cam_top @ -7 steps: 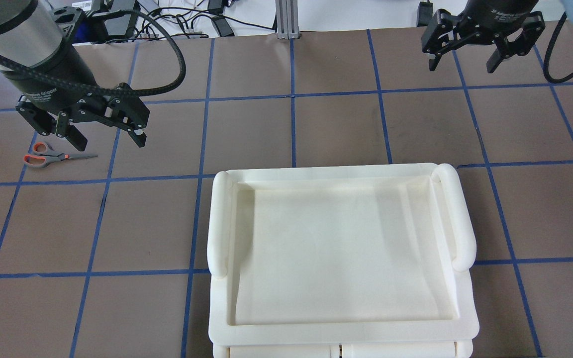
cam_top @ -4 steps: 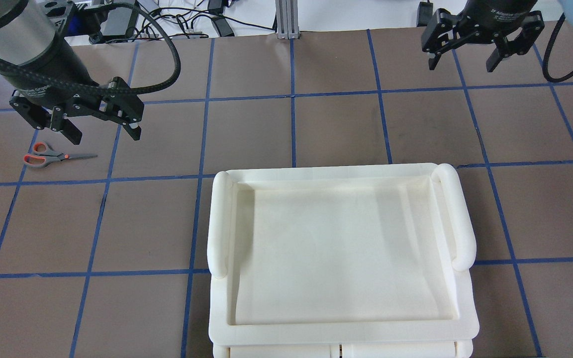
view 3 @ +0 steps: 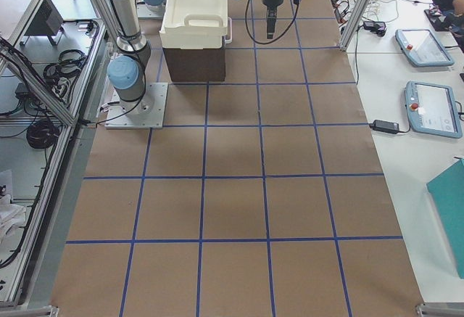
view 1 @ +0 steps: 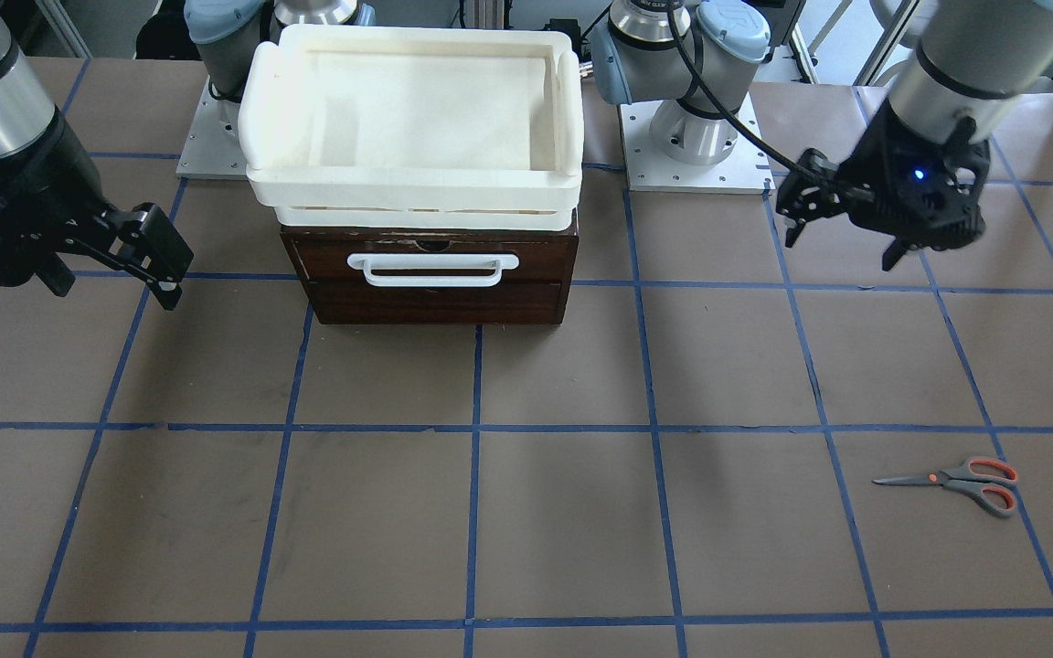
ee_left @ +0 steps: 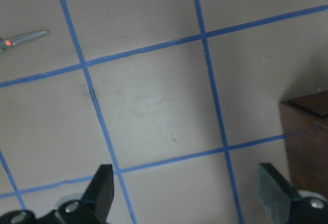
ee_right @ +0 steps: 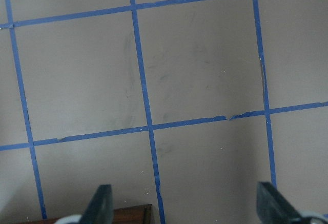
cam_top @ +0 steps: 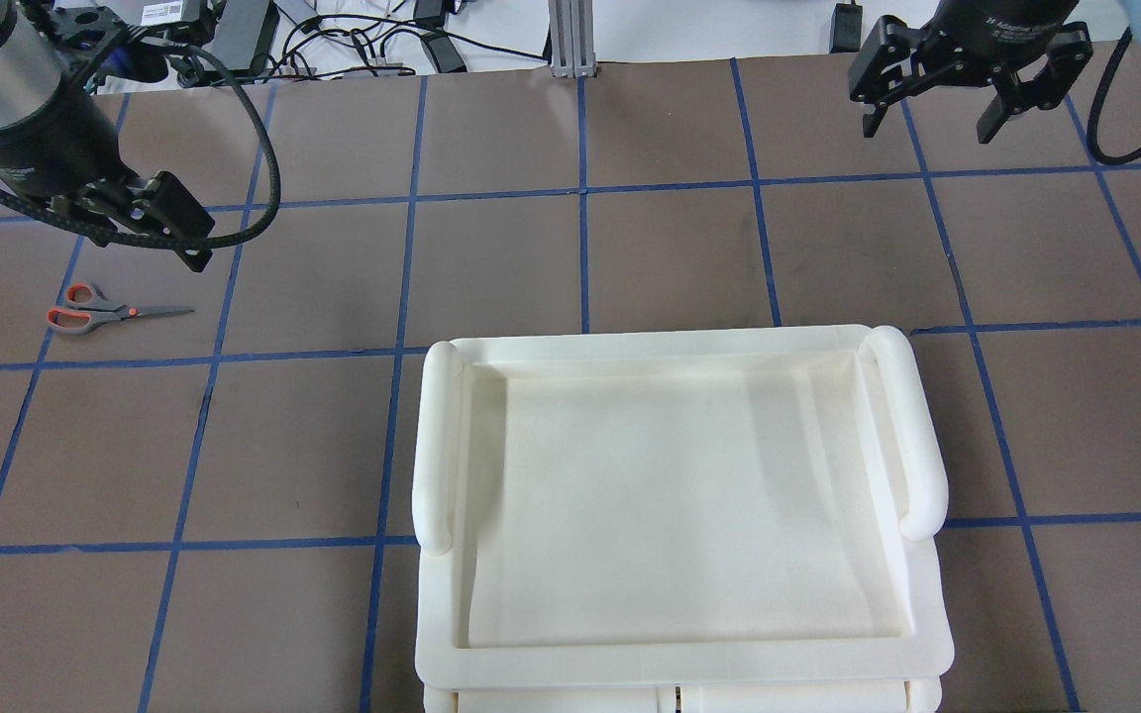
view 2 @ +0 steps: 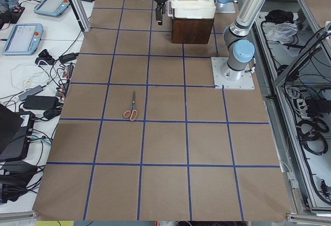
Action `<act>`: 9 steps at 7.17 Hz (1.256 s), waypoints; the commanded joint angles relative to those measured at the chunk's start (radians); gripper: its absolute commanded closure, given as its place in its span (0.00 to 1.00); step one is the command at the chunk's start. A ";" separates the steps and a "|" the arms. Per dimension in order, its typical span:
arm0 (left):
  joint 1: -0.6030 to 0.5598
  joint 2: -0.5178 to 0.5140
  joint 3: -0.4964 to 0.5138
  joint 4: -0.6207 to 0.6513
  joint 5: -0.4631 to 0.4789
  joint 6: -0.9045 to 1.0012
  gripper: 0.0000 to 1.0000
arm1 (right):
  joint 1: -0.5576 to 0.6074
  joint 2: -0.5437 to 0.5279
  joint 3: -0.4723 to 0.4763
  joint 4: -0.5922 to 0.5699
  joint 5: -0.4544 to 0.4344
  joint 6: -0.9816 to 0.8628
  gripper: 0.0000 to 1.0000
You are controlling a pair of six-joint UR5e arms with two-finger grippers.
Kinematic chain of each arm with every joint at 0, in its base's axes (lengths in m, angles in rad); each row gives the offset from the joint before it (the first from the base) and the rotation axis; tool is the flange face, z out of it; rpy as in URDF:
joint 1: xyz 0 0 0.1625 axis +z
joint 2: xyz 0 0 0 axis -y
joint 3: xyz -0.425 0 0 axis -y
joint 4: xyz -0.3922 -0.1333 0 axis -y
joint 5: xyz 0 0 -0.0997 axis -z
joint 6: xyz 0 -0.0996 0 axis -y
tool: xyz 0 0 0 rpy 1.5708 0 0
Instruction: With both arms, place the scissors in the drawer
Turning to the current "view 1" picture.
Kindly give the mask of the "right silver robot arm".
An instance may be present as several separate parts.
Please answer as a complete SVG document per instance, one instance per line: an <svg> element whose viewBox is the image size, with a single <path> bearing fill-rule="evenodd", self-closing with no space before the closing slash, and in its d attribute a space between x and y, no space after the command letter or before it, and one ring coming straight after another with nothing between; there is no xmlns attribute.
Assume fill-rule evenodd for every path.
<svg viewBox="0 0 1053 658"><path fill-rule="evenodd" d="M99 170L0 16L0 287L42 280L67 295L63 254L88 257L181 299L193 251L158 205L110 203Z"/></svg>

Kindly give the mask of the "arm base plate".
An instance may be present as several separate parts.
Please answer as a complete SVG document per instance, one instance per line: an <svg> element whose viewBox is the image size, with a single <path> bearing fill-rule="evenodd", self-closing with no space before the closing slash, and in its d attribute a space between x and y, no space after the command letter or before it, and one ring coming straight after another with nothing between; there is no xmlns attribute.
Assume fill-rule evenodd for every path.
<svg viewBox="0 0 1053 658"><path fill-rule="evenodd" d="M628 186L672 193L752 193L774 188L764 149L724 120L706 120L677 101L619 107Z"/></svg>
<svg viewBox="0 0 1053 658"><path fill-rule="evenodd" d="M176 174L187 180L246 182L238 118L239 104L214 96L207 78L181 147Z"/></svg>

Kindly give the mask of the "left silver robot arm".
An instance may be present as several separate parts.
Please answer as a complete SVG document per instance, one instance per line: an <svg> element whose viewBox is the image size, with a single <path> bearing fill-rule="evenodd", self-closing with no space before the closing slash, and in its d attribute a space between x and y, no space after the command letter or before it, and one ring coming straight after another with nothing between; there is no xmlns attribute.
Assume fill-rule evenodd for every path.
<svg viewBox="0 0 1053 658"><path fill-rule="evenodd" d="M843 162L764 144L737 117L771 49L764 14L744 1L614 1L590 32L602 99L656 101L649 133L689 165L723 161L737 136L789 174L777 195L784 246L810 222L845 214L891 236L883 271L916 250L963 250L985 230L991 134L1053 59L1053 1L941 1Z"/></svg>

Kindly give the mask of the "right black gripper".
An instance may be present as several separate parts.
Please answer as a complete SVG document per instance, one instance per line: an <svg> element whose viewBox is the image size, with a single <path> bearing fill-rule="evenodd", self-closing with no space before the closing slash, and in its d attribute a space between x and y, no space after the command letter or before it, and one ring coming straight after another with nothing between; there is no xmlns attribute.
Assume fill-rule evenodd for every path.
<svg viewBox="0 0 1053 658"><path fill-rule="evenodd" d="M0 286L37 275L54 294L67 295L74 278L61 253L125 271L164 311L178 307L194 258L158 205L112 210L88 151L56 109L36 141L0 158Z"/></svg>

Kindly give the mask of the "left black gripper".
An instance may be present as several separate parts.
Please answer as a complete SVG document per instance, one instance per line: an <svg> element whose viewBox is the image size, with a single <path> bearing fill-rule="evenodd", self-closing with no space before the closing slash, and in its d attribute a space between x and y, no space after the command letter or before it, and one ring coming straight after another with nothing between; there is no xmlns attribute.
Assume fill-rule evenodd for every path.
<svg viewBox="0 0 1053 658"><path fill-rule="evenodd" d="M774 211L792 250L807 224L847 213L857 228L891 236L881 268L910 251L962 250L985 230L981 193L990 146L973 117L954 121L943 142L929 141L898 115L875 115L843 163L804 149L779 186Z"/></svg>

